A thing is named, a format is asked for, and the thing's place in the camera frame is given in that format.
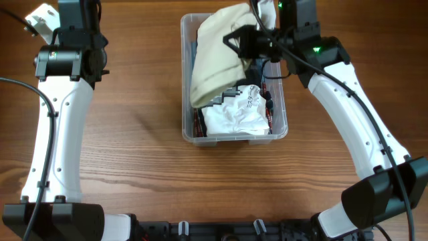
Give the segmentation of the cream white cloth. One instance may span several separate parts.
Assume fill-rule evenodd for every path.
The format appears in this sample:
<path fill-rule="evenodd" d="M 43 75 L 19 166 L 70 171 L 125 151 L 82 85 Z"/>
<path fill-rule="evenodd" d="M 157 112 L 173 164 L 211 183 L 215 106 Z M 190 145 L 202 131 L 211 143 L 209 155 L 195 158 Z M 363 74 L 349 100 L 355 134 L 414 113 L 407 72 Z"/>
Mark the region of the cream white cloth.
<path fill-rule="evenodd" d="M 239 58 L 223 43 L 223 37 L 244 25 L 255 24 L 249 5 L 240 3 L 218 10 L 200 25 L 189 97 L 193 108 L 205 106 L 245 78 L 252 59 Z"/>

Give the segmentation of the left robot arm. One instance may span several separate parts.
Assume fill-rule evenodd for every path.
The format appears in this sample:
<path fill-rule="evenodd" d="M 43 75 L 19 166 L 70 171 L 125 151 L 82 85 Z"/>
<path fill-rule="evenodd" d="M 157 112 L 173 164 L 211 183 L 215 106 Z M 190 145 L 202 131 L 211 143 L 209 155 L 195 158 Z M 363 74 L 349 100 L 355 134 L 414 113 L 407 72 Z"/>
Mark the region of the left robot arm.
<path fill-rule="evenodd" d="M 26 19 L 45 40 L 34 59 L 39 96 L 35 149 L 16 204 L 3 209 L 3 223 L 23 240 L 138 240 L 133 214 L 106 214 L 85 204 L 80 154 L 94 87 L 107 74 L 108 40 L 100 31 L 99 1 L 44 4 Z"/>

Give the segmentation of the blue denim jeans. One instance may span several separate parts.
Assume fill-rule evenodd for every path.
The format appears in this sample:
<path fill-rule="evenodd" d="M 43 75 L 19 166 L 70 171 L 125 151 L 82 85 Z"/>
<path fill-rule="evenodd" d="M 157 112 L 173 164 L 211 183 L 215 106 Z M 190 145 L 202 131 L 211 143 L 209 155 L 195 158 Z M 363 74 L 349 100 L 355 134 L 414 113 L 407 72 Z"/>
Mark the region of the blue denim jeans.
<path fill-rule="evenodd" d="M 197 53 L 197 41 L 191 42 L 191 71 L 193 73 L 195 58 Z M 261 60 L 253 60 L 249 68 L 245 71 L 245 78 L 235 83 L 235 86 L 256 85 L 261 88 Z"/>

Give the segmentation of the black garment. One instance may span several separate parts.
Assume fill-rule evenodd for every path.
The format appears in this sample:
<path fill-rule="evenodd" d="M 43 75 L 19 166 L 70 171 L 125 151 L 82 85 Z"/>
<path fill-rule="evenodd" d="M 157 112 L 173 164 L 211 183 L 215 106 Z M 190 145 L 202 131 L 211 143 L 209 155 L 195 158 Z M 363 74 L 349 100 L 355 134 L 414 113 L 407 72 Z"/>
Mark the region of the black garment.
<path fill-rule="evenodd" d="M 233 86 L 260 85 L 259 71 L 253 61 L 245 61 L 223 43 L 218 34 L 199 34 L 193 66 L 190 103 L 206 105 L 215 96 Z"/>

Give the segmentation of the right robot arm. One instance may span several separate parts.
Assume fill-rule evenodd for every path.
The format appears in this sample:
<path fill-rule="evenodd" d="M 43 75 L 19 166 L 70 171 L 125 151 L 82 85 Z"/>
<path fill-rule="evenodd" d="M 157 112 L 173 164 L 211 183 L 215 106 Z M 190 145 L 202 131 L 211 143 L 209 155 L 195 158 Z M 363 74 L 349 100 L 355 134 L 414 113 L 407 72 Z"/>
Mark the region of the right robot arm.
<path fill-rule="evenodd" d="M 370 103 L 350 56 L 336 37 L 324 37 L 315 0 L 280 1 L 280 25 L 246 24 L 223 37 L 240 58 L 285 60 L 326 109 L 351 154 L 358 182 L 335 206 L 311 219 L 313 240 L 360 238 L 364 230 L 406 214 L 415 238 L 412 210 L 427 185 L 427 160 L 412 158 Z"/>

